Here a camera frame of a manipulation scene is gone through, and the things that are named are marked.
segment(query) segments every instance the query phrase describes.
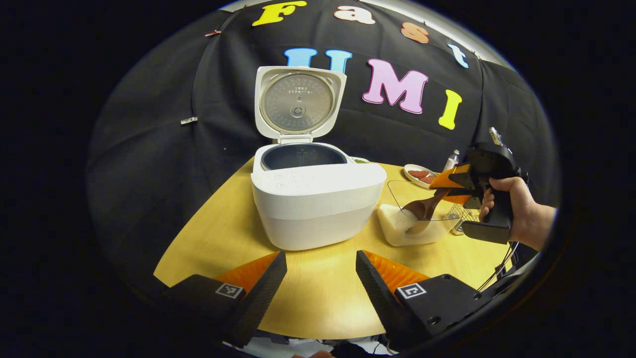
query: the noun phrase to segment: wooden table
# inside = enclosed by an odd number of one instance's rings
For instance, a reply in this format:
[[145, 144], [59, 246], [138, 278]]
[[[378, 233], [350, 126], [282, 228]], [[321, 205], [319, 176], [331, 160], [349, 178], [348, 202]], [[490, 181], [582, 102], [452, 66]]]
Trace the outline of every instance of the wooden table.
[[[155, 276], [165, 285], [171, 287], [194, 274], [214, 277], [279, 251], [266, 237], [254, 204], [253, 162], [252, 158], [210, 197], [166, 250], [155, 269]], [[381, 165], [387, 181], [406, 180], [403, 167]], [[409, 186], [412, 199], [424, 199], [434, 192]], [[385, 184], [378, 206], [392, 202], [395, 205]], [[451, 206], [442, 201], [436, 213], [446, 213]], [[363, 231], [350, 240], [286, 252], [287, 275], [259, 329], [319, 340], [384, 333], [356, 274], [357, 250], [368, 250], [430, 277], [448, 273], [477, 289], [501, 263], [507, 248], [450, 233], [436, 243], [393, 247], [384, 239], [374, 211]]]

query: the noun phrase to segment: black cloth backdrop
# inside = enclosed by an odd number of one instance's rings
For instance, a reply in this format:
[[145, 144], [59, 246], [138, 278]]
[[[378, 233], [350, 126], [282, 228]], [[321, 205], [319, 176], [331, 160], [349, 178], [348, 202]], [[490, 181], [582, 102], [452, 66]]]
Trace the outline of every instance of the black cloth backdrop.
[[[89, 208], [106, 257], [138, 293], [153, 297], [163, 289], [153, 272], [172, 240], [225, 180], [271, 143], [254, 123], [256, 70], [285, 66], [290, 48], [316, 49], [314, 68], [329, 69], [327, 50], [353, 55], [338, 120], [316, 142], [371, 161], [440, 171], [453, 150], [464, 155], [474, 141], [490, 140], [487, 129], [494, 125], [530, 173], [536, 201], [559, 205], [555, 138], [519, 74], [481, 61], [431, 28], [428, 43], [413, 41], [400, 29], [414, 20], [365, 3], [350, 5], [369, 10], [375, 24], [337, 19], [333, 13], [345, 1], [327, 0], [252, 26], [263, 6], [279, 2], [218, 10], [185, 27], [141, 59], [104, 105], [86, 171]], [[216, 29], [222, 33], [204, 36]], [[469, 68], [457, 63], [449, 43], [463, 51]], [[423, 113], [363, 101], [369, 59], [391, 63], [398, 78], [410, 70], [426, 74]], [[438, 124], [446, 89], [462, 96], [453, 130]], [[192, 116], [198, 122], [180, 124]], [[524, 252], [523, 261], [534, 254]]]

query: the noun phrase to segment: letter m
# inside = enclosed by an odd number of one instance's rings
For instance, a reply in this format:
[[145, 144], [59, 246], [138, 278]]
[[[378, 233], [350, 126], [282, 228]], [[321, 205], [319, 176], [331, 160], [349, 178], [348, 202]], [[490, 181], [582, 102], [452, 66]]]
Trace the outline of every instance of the letter m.
[[369, 91], [362, 95], [362, 99], [380, 104], [384, 102], [382, 89], [387, 96], [389, 104], [393, 106], [404, 95], [404, 100], [399, 104], [403, 110], [415, 114], [422, 113], [422, 91], [429, 80], [425, 74], [418, 71], [409, 71], [401, 80], [393, 70], [390, 63], [378, 59], [370, 59], [368, 64], [372, 68], [371, 84]]

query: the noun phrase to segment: inner pot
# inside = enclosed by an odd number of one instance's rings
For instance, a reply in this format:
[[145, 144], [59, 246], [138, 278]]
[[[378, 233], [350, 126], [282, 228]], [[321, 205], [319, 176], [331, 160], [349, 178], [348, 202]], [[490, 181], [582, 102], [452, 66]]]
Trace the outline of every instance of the inner pot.
[[265, 170], [345, 164], [347, 158], [339, 151], [315, 143], [287, 143], [269, 148], [261, 157]]

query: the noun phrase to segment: white rice cooker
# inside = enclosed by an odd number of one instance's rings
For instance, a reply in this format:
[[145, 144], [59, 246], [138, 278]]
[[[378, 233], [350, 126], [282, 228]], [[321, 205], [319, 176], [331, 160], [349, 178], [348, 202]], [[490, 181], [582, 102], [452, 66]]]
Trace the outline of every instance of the white rice cooker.
[[371, 217], [387, 178], [339, 148], [314, 143], [334, 126], [347, 76], [308, 67], [256, 72], [254, 116], [274, 140], [254, 156], [252, 191], [269, 240], [306, 250], [352, 238]]

